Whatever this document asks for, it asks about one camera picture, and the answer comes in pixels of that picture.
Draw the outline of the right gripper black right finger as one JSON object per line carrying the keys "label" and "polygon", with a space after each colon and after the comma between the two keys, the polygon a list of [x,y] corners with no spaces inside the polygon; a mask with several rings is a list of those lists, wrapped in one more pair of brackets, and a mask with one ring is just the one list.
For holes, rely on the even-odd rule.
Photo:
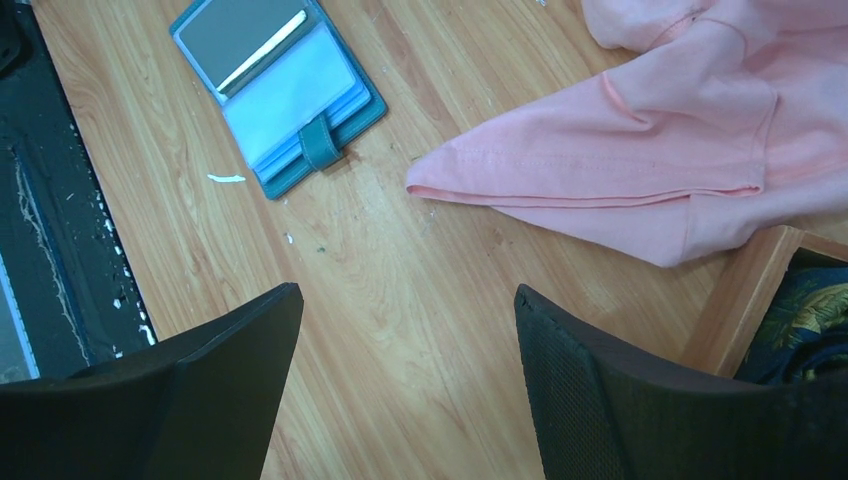
{"label": "right gripper black right finger", "polygon": [[847,378],[762,386],[668,361],[515,293],[548,479],[843,479]]}

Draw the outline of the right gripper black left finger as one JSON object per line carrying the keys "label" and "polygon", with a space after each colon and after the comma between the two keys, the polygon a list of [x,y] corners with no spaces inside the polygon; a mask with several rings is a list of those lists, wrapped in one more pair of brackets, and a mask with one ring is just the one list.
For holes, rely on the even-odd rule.
{"label": "right gripper black left finger", "polygon": [[304,300],[281,284],[147,349],[1,388],[5,479],[257,479]]}

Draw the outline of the blue leather card holder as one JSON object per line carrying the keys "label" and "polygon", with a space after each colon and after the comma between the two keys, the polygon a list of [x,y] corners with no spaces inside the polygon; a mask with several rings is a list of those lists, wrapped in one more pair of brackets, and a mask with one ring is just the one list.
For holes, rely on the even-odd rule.
{"label": "blue leather card holder", "polygon": [[246,165],[269,199],[336,163],[343,148],[388,111],[320,3],[305,2],[313,24],[268,64],[251,71],[231,96],[206,86],[172,36],[172,25],[192,4],[169,29],[218,103]]}

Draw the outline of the black card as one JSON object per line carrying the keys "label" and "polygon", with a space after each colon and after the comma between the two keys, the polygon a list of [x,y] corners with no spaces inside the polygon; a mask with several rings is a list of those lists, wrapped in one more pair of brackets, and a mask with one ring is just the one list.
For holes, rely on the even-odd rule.
{"label": "black card", "polygon": [[206,86],[231,96],[312,24],[305,1],[197,1],[172,36]]}

